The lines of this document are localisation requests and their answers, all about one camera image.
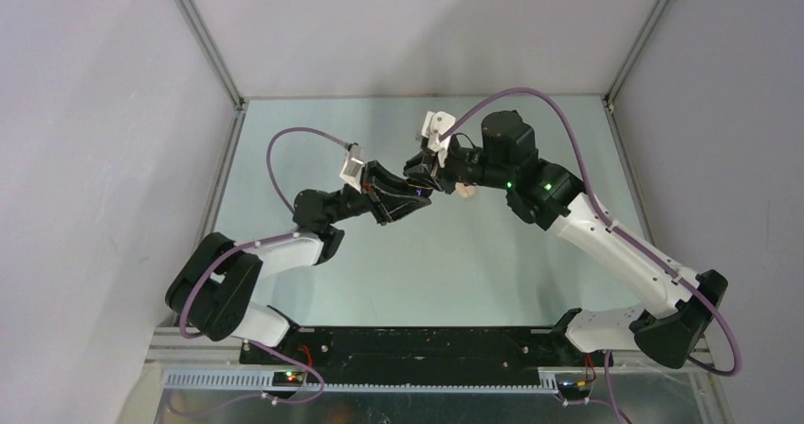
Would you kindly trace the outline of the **black earbud charging case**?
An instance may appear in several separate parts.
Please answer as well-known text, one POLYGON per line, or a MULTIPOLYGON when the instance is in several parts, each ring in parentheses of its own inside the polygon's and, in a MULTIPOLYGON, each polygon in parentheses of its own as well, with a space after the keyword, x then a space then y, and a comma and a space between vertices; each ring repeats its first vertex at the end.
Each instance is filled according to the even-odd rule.
POLYGON ((407 185, 411 191, 419 197, 430 198, 433 193, 432 187, 425 186, 421 183, 408 182, 407 185))

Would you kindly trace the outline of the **right aluminium frame post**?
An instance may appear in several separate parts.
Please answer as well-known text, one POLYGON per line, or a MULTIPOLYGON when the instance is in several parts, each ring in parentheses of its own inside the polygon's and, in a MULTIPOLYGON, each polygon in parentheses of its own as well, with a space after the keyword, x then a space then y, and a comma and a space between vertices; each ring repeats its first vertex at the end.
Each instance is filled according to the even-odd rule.
POLYGON ((606 102, 606 106, 611 112, 614 110, 617 99, 624 89, 630 74, 636 68, 643 53, 648 48, 652 36, 659 27, 661 20, 664 18, 673 1, 674 0, 655 0, 650 7, 649 14, 647 15, 642 26, 639 28, 623 63, 619 66, 614 75, 612 83, 605 93, 604 100, 606 102))

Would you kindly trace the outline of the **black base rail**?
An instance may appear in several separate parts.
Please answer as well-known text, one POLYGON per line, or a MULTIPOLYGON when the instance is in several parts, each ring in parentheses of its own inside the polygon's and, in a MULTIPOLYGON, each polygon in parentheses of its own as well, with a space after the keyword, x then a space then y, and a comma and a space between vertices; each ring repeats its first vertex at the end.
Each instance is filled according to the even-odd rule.
POLYGON ((536 386, 548 367, 600 371, 550 327, 294 327, 278 352, 312 365, 330 386, 536 386))

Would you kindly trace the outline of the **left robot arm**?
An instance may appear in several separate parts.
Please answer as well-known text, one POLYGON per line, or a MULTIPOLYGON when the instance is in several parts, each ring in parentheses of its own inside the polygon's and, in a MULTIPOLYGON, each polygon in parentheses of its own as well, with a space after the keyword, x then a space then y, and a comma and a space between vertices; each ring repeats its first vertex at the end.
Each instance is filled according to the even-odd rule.
POLYGON ((371 215, 387 225, 430 203, 430 185, 390 173, 376 161, 361 170, 356 184, 334 192, 303 190, 292 206, 292 231, 236 243, 220 232, 206 235, 165 295, 179 316, 184 337, 220 341, 229 337, 260 343, 277 363, 300 351, 292 321, 279 310, 258 304, 254 290, 262 279, 300 267, 321 265, 337 253, 343 230, 336 224, 371 215))

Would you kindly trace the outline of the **white earbud charging case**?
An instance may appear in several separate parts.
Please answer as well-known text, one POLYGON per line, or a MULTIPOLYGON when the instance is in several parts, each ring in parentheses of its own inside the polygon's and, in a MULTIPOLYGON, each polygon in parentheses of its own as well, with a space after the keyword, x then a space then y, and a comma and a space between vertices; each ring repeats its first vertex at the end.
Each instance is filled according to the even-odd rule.
POLYGON ((457 193, 462 198, 470 198, 476 193, 476 188, 474 186, 466 185, 464 183, 456 183, 455 193, 457 193))

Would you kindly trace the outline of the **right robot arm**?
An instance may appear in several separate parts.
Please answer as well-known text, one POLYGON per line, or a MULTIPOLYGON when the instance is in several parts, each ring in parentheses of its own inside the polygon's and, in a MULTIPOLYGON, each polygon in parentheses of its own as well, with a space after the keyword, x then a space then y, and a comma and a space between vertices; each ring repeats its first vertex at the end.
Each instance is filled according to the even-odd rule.
POLYGON ((575 245, 639 300, 622 309, 568 311, 551 340, 555 359, 575 365, 591 352, 639 350, 665 367, 684 366, 712 322, 710 309, 722 300, 727 280, 714 269, 681 265, 614 220, 580 178, 540 157, 534 130, 518 112, 486 116, 481 146, 447 138, 456 124, 446 112, 427 113, 421 151, 407 161, 405 177, 447 194, 458 185, 504 190, 522 222, 575 245))

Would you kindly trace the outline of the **aluminium frame post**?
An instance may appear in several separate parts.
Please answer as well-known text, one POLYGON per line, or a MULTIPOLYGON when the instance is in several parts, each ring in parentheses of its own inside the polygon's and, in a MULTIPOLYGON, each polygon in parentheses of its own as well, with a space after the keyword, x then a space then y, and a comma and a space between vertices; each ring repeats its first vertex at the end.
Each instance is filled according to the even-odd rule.
POLYGON ((614 110, 617 99, 624 89, 630 74, 636 68, 643 53, 648 48, 652 36, 659 27, 661 20, 664 18, 673 1, 674 0, 655 0, 650 7, 649 14, 647 15, 642 26, 639 28, 623 63, 619 66, 614 75, 612 83, 605 93, 604 100, 606 102, 606 106, 611 112, 614 110))
POLYGON ((174 2, 191 35, 210 65, 212 73, 224 89, 228 100, 235 109, 241 109, 245 103, 244 96, 237 87, 225 59, 194 0, 174 0, 174 2))

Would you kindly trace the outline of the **left aluminium frame post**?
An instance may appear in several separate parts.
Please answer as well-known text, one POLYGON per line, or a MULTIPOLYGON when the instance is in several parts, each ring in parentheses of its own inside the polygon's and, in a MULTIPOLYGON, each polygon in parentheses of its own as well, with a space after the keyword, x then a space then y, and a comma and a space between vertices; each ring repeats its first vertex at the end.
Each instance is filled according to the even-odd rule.
POLYGON ((244 96, 237 87, 225 59, 194 0, 174 0, 174 2, 191 35, 210 65, 212 73, 224 89, 228 100, 235 109, 241 109, 245 103, 244 96))

